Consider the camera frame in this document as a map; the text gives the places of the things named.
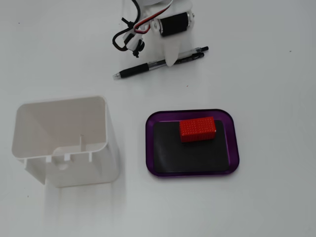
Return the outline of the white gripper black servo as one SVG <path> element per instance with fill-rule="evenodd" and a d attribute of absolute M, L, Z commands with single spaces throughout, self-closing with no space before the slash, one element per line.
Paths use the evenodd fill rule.
<path fill-rule="evenodd" d="M 191 40 L 195 24 L 190 0 L 139 0 L 138 34 L 153 32 L 154 42 L 171 67 L 182 53 L 184 43 Z"/>

